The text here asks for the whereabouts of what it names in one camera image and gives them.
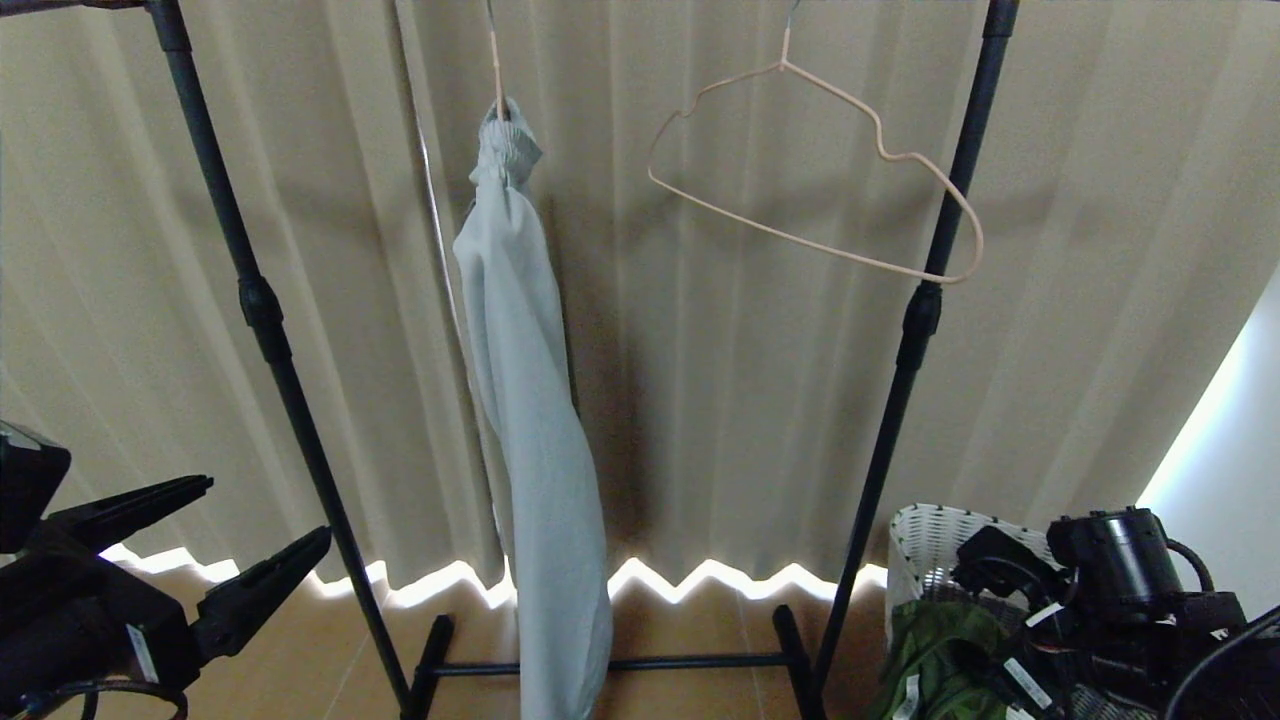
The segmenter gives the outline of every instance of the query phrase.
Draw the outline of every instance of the clothing tag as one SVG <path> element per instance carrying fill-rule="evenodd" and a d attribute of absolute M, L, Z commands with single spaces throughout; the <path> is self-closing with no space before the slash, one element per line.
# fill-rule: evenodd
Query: clothing tag
<path fill-rule="evenodd" d="M 1028 628 L 1034 628 L 1036 625 L 1043 623 L 1050 615 L 1056 615 L 1060 610 L 1062 610 L 1061 605 L 1051 602 L 1039 609 L 1034 615 L 1027 618 L 1027 620 L 1023 620 L 1023 623 L 1025 623 Z"/>
<path fill-rule="evenodd" d="M 159 683 L 160 675 L 156 674 L 156 664 L 151 660 L 151 650 L 147 648 L 146 635 L 133 625 L 125 625 L 125 629 L 129 630 L 129 642 L 133 643 L 133 655 L 138 657 L 138 667 L 142 670 L 142 676 L 148 683 Z"/>
<path fill-rule="evenodd" d="M 915 717 L 915 706 L 920 705 L 920 675 L 911 675 L 906 679 L 906 697 L 902 705 L 893 711 L 892 720 L 911 720 Z"/>
<path fill-rule="evenodd" d="M 1044 710 L 1046 707 L 1053 705 L 1053 698 L 1048 697 L 1048 693 L 1044 692 L 1044 688 L 1042 688 L 1039 683 L 1036 682 L 1036 678 L 1032 678 L 1032 674 L 1028 673 L 1025 667 L 1023 667 L 1021 662 L 1018 662 L 1018 660 L 1010 657 L 1009 660 L 1005 661 L 1005 670 L 1009 670 L 1009 675 L 1019 685 L 1021 685 L 1024 691 L 1027 691 L 1027 694 L 1029 694 L 1030 698 L 1036 701 L 1036 705 L 1038 705 L 1041 710 Z"/>

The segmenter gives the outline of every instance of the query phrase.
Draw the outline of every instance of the light under curtain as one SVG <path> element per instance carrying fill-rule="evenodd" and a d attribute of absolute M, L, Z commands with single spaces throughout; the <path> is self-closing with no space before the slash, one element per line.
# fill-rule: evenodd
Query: light under curtain
<path fill-rule="evenodd" d="M 507 86 L 547 150 L 530 187 L 611 562 L 637 556 L 673 583 L 707 557 L 835 577 L 913 283 L 644 174 L 673 108 L 777 58 L 786 4 L 494 9 Z M 481 4 L 186 12 L 366 559 L 393 585 L 458 559 L 497 582 L 509 491 L 442 252 L 493 101 Z M 890 147 L 945 159 L 982 12 L 805 3 L 791 56 L 873 105 Z M 936 501 L 1041 525 L 1137 498 L 1280 260 L 1277 63 L 1280 17 L 1261 5 L 1024 4 L 970 193 L 986 261 L 947 291 L 886 518 Z M 0 413 L 72 450 L 56 505 L 214 475 L 131 546 L 204 562 L 319 524 L 147 17 L 6 19 L 0 64 Z M 684 128 L 655 161 L 682 187 L 923 261 L 940 192 L 876 161 L 868 123 L 820 92 L 763 79 Z"/>

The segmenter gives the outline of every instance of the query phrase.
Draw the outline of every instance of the clothes rack base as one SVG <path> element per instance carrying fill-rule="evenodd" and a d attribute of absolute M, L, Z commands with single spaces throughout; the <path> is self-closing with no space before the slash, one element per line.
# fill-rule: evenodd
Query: clothes rack base
<path fill-rule="evenodd" d="M 50 10 L 83 4 L 82 0 L 45 0 L 35 4 L 29 0 L 0 0 L 0 9 L 8 13 Z M 212 120 L 205 102 L 200 79 L 196 74 L 191 53 L 191 40 L 178 6 L 178 0 L 120 0 L 109 5 L 110 9 L 146 8 L 155 22 L 160 46 L 169 63 L 183 118 L 191 133 L 201 173 L 209 190 L 210 200 L 218 215 L 227 249 L 236 265 L 239 286 L 241 309 L 246 323 L 253 329 L 264 360 L 271 368 L 280 402 L 284 405 L 293 429 L 294 439 L 307 465 L 311 482 L 315 486 L 325 518 L 333 530 L 334 544 L 338 546 L 343 568 L 351 578 L 356 601 L 369 625 L 374 647 L 387 671 L 388 682 L 396 696 L 401 720 L 424 720 L 431 708 L 436 687 L 442 678 L 468 675 L 513 675 L 520 673 L 518 664 L 451 664 L 445 661 L 449 642 L 453 638 L 454 624 L 448 615 L 440 615 L 431 625 L 431 632 L 422 648 L 421 661 L 413 673 L 413 683 L 408 684 L 399 665 L 396 648 L 392 644 L 387 623 L 383 620 L 378 602 L 374 598 L 365 562 L 356 543 L 351 520 L 343 506 L 342 496 L 334 482 L 333 471 L 324 452 L 320 434 L 307 405 L 288 337 L 284 332 L 284 314 L 262 277 L 253 255 L 248 232 L 241 217 L 236 193 L 232 190 L 221 149 L 214 133 Z M 1018 0 L 989 0 L 987 20 L 983 28 L 982 51 L 974 73 L 969 104 L 965 109 L 955 159 L 951 164 L 951 182 L 963 193 L 968 193 L 978 161 L 978 150 L 987 127 L 987 118 L 995 99 L 996 83 L 1004 61 L 1005 46 L 1012 35 L 1014 19 L 1018 14 Z M 950 195 L 943 196 L 938 211 L 938 223 L 929 247 L 925 269 L 933 274 L 946 274 L 947 260 L 959 227 L 960 209 Z M 686 655 L 669 657 L 643 657 L 635 660 L 614 660 L 611 671 L 634 670 L 696 670 L 713 667 L 786 667 L 795 691 L 796 705 L 801 720 L 826 720 L 822 692 L 835 659 L 836 643 L 844 628 L 845 615 L 852 594 L 854 579 L 861 568 L 863 552 L 876 521 L 879 496 L 888 475 L 890 461 L 901 430 L 908 401 L 911 395 L 915 374 L 924 361 L 929 337 L 937 331 L 942 309 L 942 288 L 937 283 L 922 282 L 908 304 L 902 322 L 902 340 L 899 347 L 896 370 L 886 401 L 883 419 L 872 454 L 870 468 L 863 486 L 861 498 L 854 527 L 850 533 L 849 552 L 845 568 L 837 584 L 835 602 L 823 641 L 814 662 L 810 665 L 800 632 L 796 628 L 791 610 L 781 605 L 773 612 L 773 626 L 778 635 L 778 652 L 740 653 L 740 655 Z"/>

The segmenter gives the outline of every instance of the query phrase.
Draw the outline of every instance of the green garment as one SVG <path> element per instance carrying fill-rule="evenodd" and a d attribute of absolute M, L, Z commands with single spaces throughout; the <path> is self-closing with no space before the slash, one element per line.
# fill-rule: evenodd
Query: green garment
<path fill-rule="evenodd" d="M 968 641 L 996 652 L 1006 633 L 991 612 L 968 602 L 916 600 L 895 607 L 892 620 L 893 647 L 869 720 L 1005 720 L 1005 703 L 961 673 L 948 650 L 952 642 Z M 918 687 L 914 708 L 909 683 Z"/>

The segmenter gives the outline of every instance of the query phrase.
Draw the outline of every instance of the black rack foot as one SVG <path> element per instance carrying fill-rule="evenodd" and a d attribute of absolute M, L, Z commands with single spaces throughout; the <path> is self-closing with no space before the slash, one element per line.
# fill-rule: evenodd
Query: black rack foot
<path fill-rule="evenodd" d="M 444 656 L 449 652 L 449 642 L 452 641 L 453 618 L 436 615 L 435 623 L 431 623 L 431 634 L 426 637 L 426 644 L 422 647 L 422 659 L 417 661 L 417 667 L 413 670 L 413 684 L 408 691 L 408 708 L 401 712 L 401 720 L 426 720 L 431 712 L 435 687 L 440 683 L 440 676 L 431 669 L 444 665 Z"/>
<path fill-rule="evenodd" d="M 804 641 L 800 639 L 796 618 L 786 605 L 780 605 L 773 611 L 773 629 L 778 633 L 782 655 L 790 659 L 787 675 L 791 676 L 791 689 L 796 694 L 796 706 L 800 708 L 801 720 L 827 720 L 822 698 L 814 698 L 812 694 L 813 673 L 809 653 L 804 651 Z"/>

